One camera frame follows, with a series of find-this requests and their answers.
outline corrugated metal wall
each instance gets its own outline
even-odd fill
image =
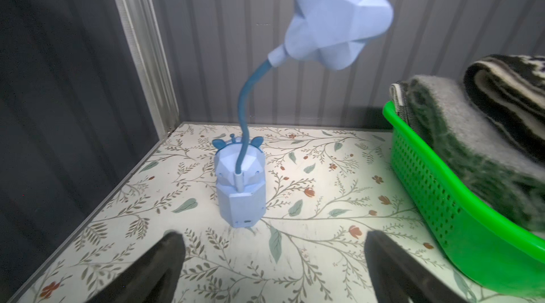
[[[390,0],[389,31],[345,70],[289,60],[250,100],[251,122],[379,128],[388,86],[460,77],[490,53],[545,54],[545,0]],[[238,91],[283,41],[293,0],[154,0],[182,120],[236,122]]]
[[[114,0],[0,0],[0,301],[158,141]]]

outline blue ear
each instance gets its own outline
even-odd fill
[[[216,138],[215,140],[212,140],[212,145],[216,147],[218,150],[222,149],[227,145],[224,140]]]
[[[259,146],[263,143],[263,137],[262,136],[256,136],[252,138],[252,142],[250,143],[256,148],[259,148]]]

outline blue desk lamp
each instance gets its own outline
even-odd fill
[[[246,100],[253,85],[288,57],[317,60],[340,70],[352,64],[368,41],[383,34],[393,19],[388,0],[295,0],[295,14],[284,43],[269,53],[244,84],[238,100],[242,137],[212,141],[217,200],[221,216],[233,227],[253,226],[265,214],[263,137],[250,142]]]

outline plastic basket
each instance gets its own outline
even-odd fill
[[[437,242],[467,277],[498,293],[545,297],[545,240],[515,225],[475,196],[396,115],[391,162]]]

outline gray fleece blanket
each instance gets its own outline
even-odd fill
[[[407,101],[421,137],[497,212],[529,231],[545,231],[545,168],[513,147],[447,78],[415,76]]]

